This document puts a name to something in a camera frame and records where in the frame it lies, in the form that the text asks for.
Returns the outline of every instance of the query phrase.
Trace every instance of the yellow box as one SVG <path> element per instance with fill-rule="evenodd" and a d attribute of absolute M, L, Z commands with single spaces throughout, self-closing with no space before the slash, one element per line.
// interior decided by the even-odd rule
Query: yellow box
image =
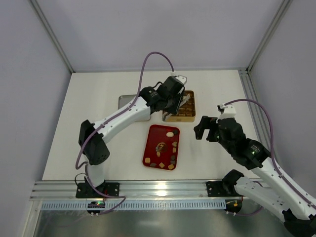
<path fill-rule="evenodd" d="M 190 95 L 189 100 L 182 106 L 180 106 L 179 111 L 176 115 L 171 115 L 166 120 L 163 120 L 163 114 L 165 111 L 162 111 L 162 121 L 165 122 L 193 122 L 196 118 L 196 105 L 194 93 L 191 90 L 184 91 L 184 97 Z"/>

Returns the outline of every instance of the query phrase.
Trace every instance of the white tabletop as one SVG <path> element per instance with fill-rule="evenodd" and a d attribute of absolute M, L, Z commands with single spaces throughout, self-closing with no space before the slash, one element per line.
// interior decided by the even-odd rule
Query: white tabletop
<path fill-rule="evenodd" d="M 161 112 L 152 114 L 151 120 L 135 122 L 107 144 L 110 157 L 105 161 L 106 180 L 181 180 L 221 179 L 236 169 L 249 178 L 252 172 L 238 165 L 218 143 L 195 139 L 193 127 L 203 115 L 218 117 L 217 105 L 233 99 L 245 98 L 237 70 L 183 71 L 188 77 L 186 90 L 195 93 L 196 119 L 190 123 L 166 123 Z M 145 72 L 143 85 L 154 86 L 170 72 Z M 79 172 L 75 161 L 79 152 L 80 124 L 88 119 L 98 121 L 118 109 L 121 95 L 135 94 L 139 72 L 76 73 L 71 77 L 65 102 L 56 128 L 43 180 L 73 180 Z M 243 126 L 247 137 L 257 139 L 246 102 L 235 104 L 236 120 Z M 174 126 L 180 129 L 177 167 L 173 171 L 148 168 L 142 164 L 149 127 L 152 124 Z"/>

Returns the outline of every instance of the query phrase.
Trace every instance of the red tray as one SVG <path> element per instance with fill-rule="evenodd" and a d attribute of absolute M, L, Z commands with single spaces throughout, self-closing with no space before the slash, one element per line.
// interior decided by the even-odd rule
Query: red tray
<path fill-rule="evenodd" d="M 173 132 L 174 136 L 167 137 L 166 134 L 168 132 Z M 179 135 L 180 130 L 176 127 L 151 125 L 144 151 L 143 165 L 158 169 L 174 170 L 177 166 Z"/>

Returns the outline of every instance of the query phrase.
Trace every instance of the white vent strip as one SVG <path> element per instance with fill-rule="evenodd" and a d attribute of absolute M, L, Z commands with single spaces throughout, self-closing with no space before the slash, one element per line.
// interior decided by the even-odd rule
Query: white vent strip
<path fill-rule="evenodd" d="M 107 200 L 104 208 L 108 210 L 117 205 L 120 201 Z M 41 207 L 43 211 L 61 211 L 61 210 L 95 210 L 88 208 L 91 201 L 44 201 Z M 205 209 L 225 209 L 224 199 L 216 200 L 126 200 L 116 210 L 205 210 Z"/>

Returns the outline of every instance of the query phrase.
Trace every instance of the gray wall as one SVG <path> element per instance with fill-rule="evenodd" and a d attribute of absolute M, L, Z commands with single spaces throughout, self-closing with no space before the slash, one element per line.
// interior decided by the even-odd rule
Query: gray wall
<path fill-rule="evenodd" d="M 246 67 L 282 0 L 38 2 L 75 71 L 115 71 Z"/>
<path fill-rule="evenodd" d="M 252 72 L 284 169 L 316 196 L 316 1 L 293 1 Z"/>
<path fill-rule="evenodd" d="M 0 2 L 0 232 L 20 236 L 70 73 L 27 0 Z"/>

